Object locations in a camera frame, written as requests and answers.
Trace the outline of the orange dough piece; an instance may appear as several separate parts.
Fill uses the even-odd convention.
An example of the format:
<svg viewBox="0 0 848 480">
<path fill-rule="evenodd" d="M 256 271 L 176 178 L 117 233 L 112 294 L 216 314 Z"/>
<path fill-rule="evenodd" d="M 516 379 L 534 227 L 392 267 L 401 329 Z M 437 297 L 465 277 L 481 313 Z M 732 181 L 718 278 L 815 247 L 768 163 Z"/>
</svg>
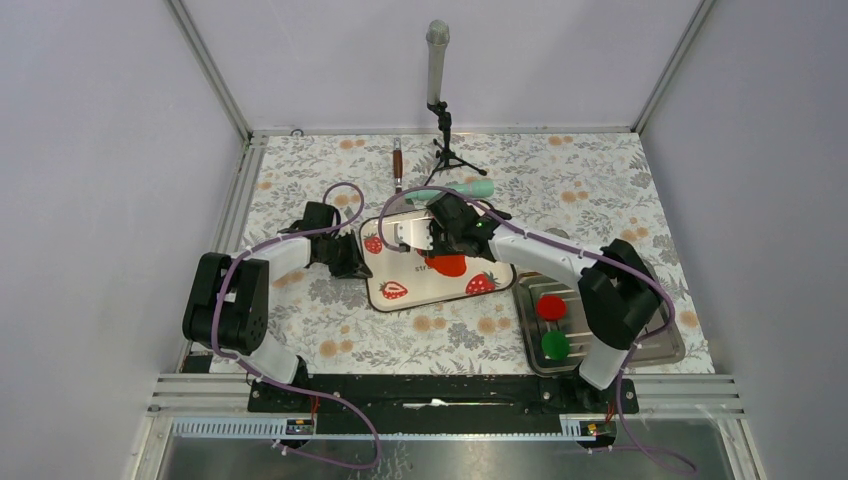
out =
<svg viewBox="0 0 848 480">
<path fill-rule="evenodd" d="M 467 271 L 466 257 L 464 255 L 425 256 L 424 262 L 437 273 L 449 278 L 462 277 Z"/>
</svg>

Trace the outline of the strawberry print white tray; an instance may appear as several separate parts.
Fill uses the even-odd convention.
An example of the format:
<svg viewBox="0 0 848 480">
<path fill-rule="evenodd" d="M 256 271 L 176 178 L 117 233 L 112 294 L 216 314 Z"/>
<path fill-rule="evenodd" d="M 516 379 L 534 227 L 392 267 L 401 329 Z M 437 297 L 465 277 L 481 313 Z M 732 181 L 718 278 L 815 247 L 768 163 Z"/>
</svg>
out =
<svg viewBox="0 0 848 480">
<path fill-rule="evenodd" d="M 449 278 L 437 273 L 424 262 L 425 251 L 396 252 L 381 242 L 379 232 L 392 244 L 394 226 L 403 220 L 427 218 L 424 210 L 388 215 L 379 224 L 376 217 L 367 220 L 359 230 L 366 265 L 373 276 L 366 280 L 370 306 L 383 313 L 407 310 L 424 305 L 454 301 L 470 296 L 503 291 L 516 279 L 515 268 L 502 262 L 466 257 L 466 274 Z"/>
</svg>

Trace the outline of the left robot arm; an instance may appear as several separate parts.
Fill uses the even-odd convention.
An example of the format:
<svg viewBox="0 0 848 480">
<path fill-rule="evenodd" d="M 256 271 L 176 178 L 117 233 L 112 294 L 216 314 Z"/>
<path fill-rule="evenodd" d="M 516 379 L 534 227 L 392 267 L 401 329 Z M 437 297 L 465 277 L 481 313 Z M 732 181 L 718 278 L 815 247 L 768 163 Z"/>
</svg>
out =
<svg viewBox="0 0 848 480">
<path fill-rule="evenodd" d="M 369 279 L 356 235 L 331 205 L 310 201 L 301 219 L 240 254 L 201 256 L 183 318 L 183 335 L 269 380 L 272 398 L 288 411 L 309 401 L 310 385 L 297 375 L 301 359 L 268 334 L 273 281 L 313 264 L 338 279 Z"/>
</svg>

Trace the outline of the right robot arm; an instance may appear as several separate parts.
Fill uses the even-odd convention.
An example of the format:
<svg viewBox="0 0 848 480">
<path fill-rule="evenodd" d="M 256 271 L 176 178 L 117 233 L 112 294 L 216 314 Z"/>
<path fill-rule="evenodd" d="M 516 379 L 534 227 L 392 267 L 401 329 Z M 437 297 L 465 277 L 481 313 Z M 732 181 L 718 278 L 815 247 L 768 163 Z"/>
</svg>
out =
<svg viewBox="0 0 848 480">
<path fill-rule="evenodd" d="M 592 340 L 573 396 L 589 412 L 607 405 L 642 330 L 661 306 L 673 305 L 635 248 L 620 239 L 597 248 L 569 244 L 448 191 L 426 209 L 434 252 L 512 264 L 578 292 Z"/>
</svg>

